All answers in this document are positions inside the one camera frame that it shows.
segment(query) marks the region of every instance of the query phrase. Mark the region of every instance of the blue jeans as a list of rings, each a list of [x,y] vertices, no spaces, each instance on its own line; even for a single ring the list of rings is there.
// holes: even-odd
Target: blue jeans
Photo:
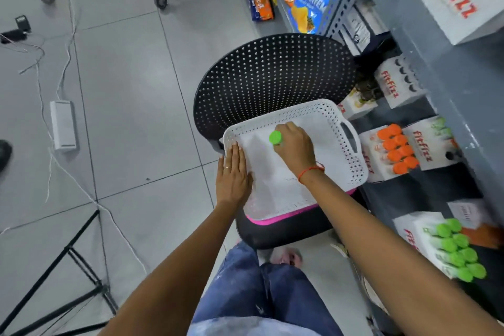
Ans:
[[[192,323],[227,316],[269,317],[321,336],[343,336],[303,271],[289,264],[259,266],[257,253],[244,242],[228,252]]]

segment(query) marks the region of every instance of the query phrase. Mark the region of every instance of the black mesh chair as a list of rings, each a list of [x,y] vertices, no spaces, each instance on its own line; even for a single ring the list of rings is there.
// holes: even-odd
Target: black mesh chair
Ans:
[[[199,133],[217,151],[231,125],[319,98],[340,103],[355,84],[349,50],[324,36],[285,33],[253,40],[225,55],[205,74],[194,101]],[[240,237],[254,249],[295,242],[331,228],[317,207],[271,225],[236,217]]]

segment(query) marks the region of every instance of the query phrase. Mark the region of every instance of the hand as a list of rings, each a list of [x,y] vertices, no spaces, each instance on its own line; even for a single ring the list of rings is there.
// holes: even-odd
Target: hand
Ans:
[[[217,168],[217,205],[228,204],[238,210],[249,199],[252,174],[247,174],[247,162],[242,148],[235,142],[227,151],[226,159],[219,158]]]
[[[307,168],[317,165],[312,140],[303,128],[289,121],[277,125],[275,129],[282,134],[282,142],[274,145],[273,149],[296,177]]]

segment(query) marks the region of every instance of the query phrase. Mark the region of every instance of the floor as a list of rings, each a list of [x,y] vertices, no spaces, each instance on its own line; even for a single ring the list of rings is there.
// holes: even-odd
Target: floor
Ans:
[[[252,23],[245,0],[169,1],[167,13],[161,14],[153,0],[72,0],[78,26],[64,98],[74,104],[79,149],[56,156],[85,191],[113,213],[148,270],[215,204],[219,155],[192,119],[199,81],[221,56],[272,27]],[[0,5],[6,7],[0,11],[0,31],[15,28],[14,18],[24,14],[33,30],[28,42],[43,44],[40,85],[50,128],[48,105],[56,99],[72,32],[69,2],[44,6],[38,0],[0,0]],[[36,69],[18,73],[33,64],[40,51],[10,48],[15,51],[0,48],[0,137],[14,146],[0,176],[0,232],[7,229],[0,235],[0,319],[95,211],[86,194],[54,163],[47,198],[51,142],[41,117]],[[123,303],[144,273],[110,218],[102,213],[100,220],[102,226],[94,220],[76,248],[100,277],[108,276],[112,295]],[[214,272],[237,240],[233,226]],[[346,334],[370,334],[348,262],[329,243],[326,234],[300,243],[306,273]],[[64,258],[7,333],[39,318],[41,306],[48,312],[91,288]],[[76,313],[56,325],[62,326],[60,332],[110,318],[99,298]]]

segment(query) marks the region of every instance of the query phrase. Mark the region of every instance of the perforated basket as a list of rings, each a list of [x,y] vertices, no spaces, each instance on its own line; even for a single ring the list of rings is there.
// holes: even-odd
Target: perforated basket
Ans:
[[[337,105],[328,99],[301,103],[243,121],[229,127],[223,141],[226,149],[238,141],[245,150],[247,166],[254,174],[252,193],[244,207],[245,214],[252,220],[280,217],[316,204],[269,142],[275,126],[287,121],[306,130],[317,161],[324,164],[326,174],[344,191],[361,186],[368,179],[357,132],[343,118]],[[352,134],[357,152],[342,125]]]

